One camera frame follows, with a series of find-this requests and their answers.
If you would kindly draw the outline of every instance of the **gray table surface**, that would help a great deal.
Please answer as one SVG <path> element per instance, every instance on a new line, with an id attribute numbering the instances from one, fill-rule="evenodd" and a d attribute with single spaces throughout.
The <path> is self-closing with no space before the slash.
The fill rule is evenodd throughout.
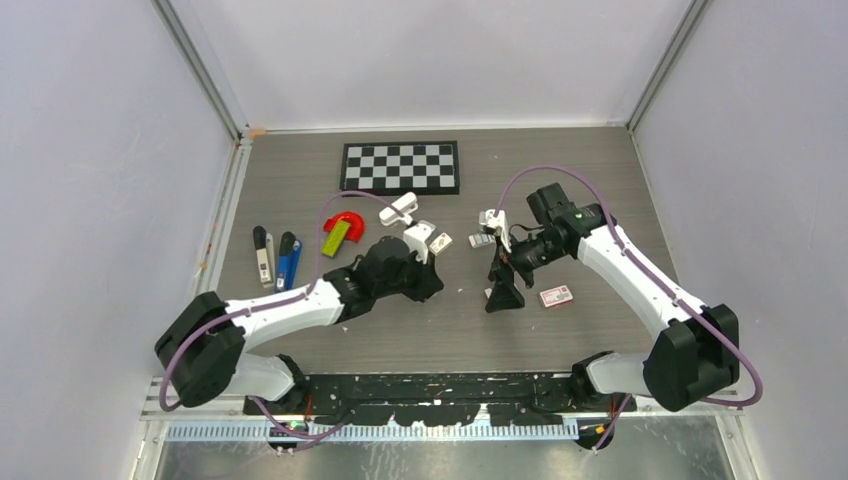
<path id="1" fill-rule="evenodd" d="M 338 192 L 345 143 L 457 140 L 461 193 L 419 198 L 415 218 L 434 223 L 453 238 L 437 260 L 444 291 L 426 303 L 405 297 L 377 302 L 367 315 L 328 328 L 313 328 L 268 342 L 256 353 L 291 355 L 305 372 L 468 372 L 569 370 L 603 350 L 647 351 L 650 341 L 636 315 L 599 276 L 570 258 L 537 270 L 536 286 L 519 290 L 527 307 L 486 314 L 483 290 L 492 250 L 472 249 L 468 235 L 478 212 L 494 208 L 506 182 L 522 168 L 543 163 L 572 167 L 606 196 L 613 214 L 635 244 L 674 278 L 645 178 L 623 128 L 456 130 L 439 132 L 322 133 L 258 137 L 250 155 L 236 210 L 218 293 L 222 299 L 268 294 L 256 272 L 252 230 L 268 229 L 275 239 L 290 230 L 304 242 L 296 284 L 311 279 L 316 249 L 316 216 Z M 510 223 L 533 224 L 528 194 L 559 181 L 578 205 L 591 194 L 563 174 L 534 172 L 519 180 L 504 208 Z M 337 200 L 330 214 L 353 210 L 366 221 L 359 244 L 345 242 L 321 271 L 350 263 L 357 254 L 400 228 L 383 227 L 382 206 L 362 198 Z M 538 292 L 566 284 L 571 304 L 544 309 Z"/>

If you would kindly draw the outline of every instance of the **red and white box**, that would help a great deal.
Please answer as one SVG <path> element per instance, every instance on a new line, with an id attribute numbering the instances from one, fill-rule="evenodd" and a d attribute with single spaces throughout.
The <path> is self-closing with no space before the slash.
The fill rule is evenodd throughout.
<path id="1" fill-rule="evenodd" d="M 559 287 L 540 292 L 539 299 L 542 301 L 543 307 L 551 308 L 574 300 L 574 296 L 571 295 L 571 290 L 568 287 L 560 285 Z"/>
<path id="2" fill-rule="evenodd" d="M 442 233 L 433 243 L 430 244 L 430 251 L 433 252 L 433 255 L 439 256 L 442 253 L 442 250 L 448 248 L 448 246 L 453 242 L 453 240 L 448 236 L 447 233 Z"/>

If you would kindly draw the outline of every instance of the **black and white checkerboard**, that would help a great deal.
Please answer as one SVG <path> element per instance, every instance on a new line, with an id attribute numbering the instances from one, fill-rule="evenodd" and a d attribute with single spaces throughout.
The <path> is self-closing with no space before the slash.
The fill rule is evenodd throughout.
<path id="1" fill-rule="evenodd" d="M 341 189 L 389 197 L 457 195 L 456 142 L 346 144 Z"/>

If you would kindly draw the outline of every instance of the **white wall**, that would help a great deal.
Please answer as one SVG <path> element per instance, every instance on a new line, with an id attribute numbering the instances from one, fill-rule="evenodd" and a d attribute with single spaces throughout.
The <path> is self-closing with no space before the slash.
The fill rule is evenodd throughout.
<path id="1" fill-rule="evenodd" d="M 232 143 L 150 2 L 0 2 L 0 477 L 122 477 Z"/>
<path id="2" fill-rule="evenodd" d="M 622 124 L 689 0 L 178 3 L 252 126 L 305 129 Z"/>
<path id="3" fill-rule="evenodd" d="M 845 478 L 848 4 L 716 0 L 639 128 L 685 285 L 739 314 L 769 478 Z"/>

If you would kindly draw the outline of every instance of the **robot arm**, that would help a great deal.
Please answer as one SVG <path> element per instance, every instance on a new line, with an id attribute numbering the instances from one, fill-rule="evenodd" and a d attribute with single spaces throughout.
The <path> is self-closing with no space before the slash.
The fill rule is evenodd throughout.
<path id="1" fill-rule="evenodd" d="M 423 302 L 444 288 L 436 274 L 435 256 L 426 240 L 435 227 L 412 224 L 404 239 L 386 236 L 353 264 L 332 270 L 308 287 L 250 300 L 221 301 L 214 292 L 195 299 L 156 342 L 163 366 L 193 332 L 211 320 L 248 312 L 211 329 L 193 342 L 177 361 L 172 382 L 186 407 L 202 405 L 222 393 L 254 395 L 275 401 L 296 383 L 296 366 L 282 358 L 246 353 L 271 339 L 314 326 L 341 323 L 371 311 L 383 297 L 403 294 Z"/>
<path id="2" fill-rule="evenodd" d="M 495 284 L 486 311 L 521 308 L 524 299 L 513 283 L 514 273 L 533 286 L 533 270 L 571 255 L 598 273 L 636 312 L 654 347 L 649 353 L 622 355 L 602 352 L 574 365 L 572 393 L 579 399 L 596 394 L 626 392 L 646 395 L 668 410 L 678 411 L 735 383 L 739 361 L 695 319 L 678 306 L 695 307 L 714 327 L 738 345 L 738 321 L 726 306 L 705 306 L 663 274 L 614 226 L 625 248 L 641 261 L 640 269 L 613 238 L 600 207 L 577 208 L 559 184 L 541 188 L 527 198 L 542 231 L 518 241 L 508 236 L 503 212 L 485 215 L 485 226 L 496 234 L 498 248 L 490 280 Z M 509 241 L 509 248 L 503 243 Z M 675 293 L 669 300 L 646 271 Z"/>

